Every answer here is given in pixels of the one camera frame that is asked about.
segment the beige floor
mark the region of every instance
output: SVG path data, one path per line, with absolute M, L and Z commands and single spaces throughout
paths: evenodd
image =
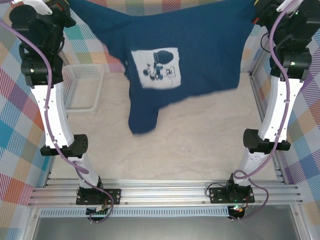
M 74 134 L 87 134 L 88 155 L 102 178 L 223 180 L 242 158 L 243 132 L 261 121 L 246 73 L 236 90 L 195 97 L 162 109 L 156 129 L 133 136 L 128 127 L 129 83 L 122 73 L 104 79 L 95 116 L 69 116 Z M 76 178 L 57 157 L 52 178 Z M 271 162 L 253 179 L 275 180 Z

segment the cartoon print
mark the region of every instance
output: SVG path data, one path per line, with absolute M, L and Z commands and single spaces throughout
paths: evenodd
M 174 55 L 166 50 L 161 50 L 153 53 L 154 63 L 147 63 L 146 69 L 143 70 L 145 76 L 149 76 L 152 81 L 163 80 L 164 78 L 174 78 L 176 70 L 174 66 L 165 68 L 163 65 L 170 63 L 174 59 Z

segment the plaid backdrop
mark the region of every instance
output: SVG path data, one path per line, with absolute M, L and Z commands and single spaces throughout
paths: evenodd
M 151 15 L 193 7 L 214 0 L 91 0 L 130 15 Z M 12 9 L 0 5 L 0 17 L 7 23 Z M 92 34 L 73 12 L 77 25 L 65 31 L 64 52 L 71 64 L 103 63 L 110 72 L 122 72 L 121 63 Z M 241 63 L 249 70 L 259 55 L 263 31 L 255 26 L 249 36 Z M 20 239 L 26 226 L 27 203 L 34 187 L 40 187 L 50 158 L 40 154 L 44 145 L 44 128 L 40 112 L 24 76 L 20 72 L 20 42 L 0 28 L 0 240 Z M 268 99 L 260 96 L 264 102 Z
M 290 183 L 299 186 L 311 231 L 320 239 L 320 30 L 308 47 L 312 54 L 309 84 L 302 87 L 294 103 L 287 132 L 291 148 L 280 157 Z M 264 111 L 270 97 L 270 72 L 268 58 L 255 75 Z

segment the metal base plate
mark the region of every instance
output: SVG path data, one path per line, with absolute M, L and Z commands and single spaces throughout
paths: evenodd
M 108 189 L 104 189 L 104 190 L 112 196 L 114 205 L 119 205 L 120 204 L 121 189 L 119 189 L 119 188 L 108 188 Z M 111 204 L 111 199 L 108 196 L 106 197 L 106 203 L 107 203 L 107 205 Z M 76 205 L 91 205 L 90 202 L 84 201 L 83 198 L 77 198 L 75 204 Z
M 249 194 L 252 196 L 249 196 L 248 199 L 243 198 L 239 199 L 238 201 L 230 201 L 227 196 L 227 189 L 225 187 L 211 187 L 209 188 L 209 196 L 210 196 L 210 202 L 212 204 L 246 204 L 247 202 L 249 204 L 252 204 L 255 202 L 255 196 L 253 193 L 253 190 L 250 189 Z

